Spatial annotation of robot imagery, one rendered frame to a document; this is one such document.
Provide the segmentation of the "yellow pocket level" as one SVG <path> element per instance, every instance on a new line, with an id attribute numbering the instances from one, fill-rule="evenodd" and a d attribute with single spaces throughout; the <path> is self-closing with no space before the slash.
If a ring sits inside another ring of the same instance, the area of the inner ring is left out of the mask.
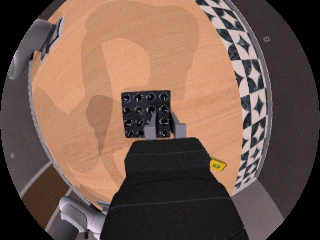
<path id="1" fill-rule="evenodd" d="M 224 161 L 221 160 L 217 160 L 215 159 L 215 157 L 211 157 L 209 156 L 209 167 L 211 167 L 211 169 L 215 169 L 215 171 L 223 171 L 223 169 L 225 167 L 227 167 L 227 164 L 224 163 Z"/>

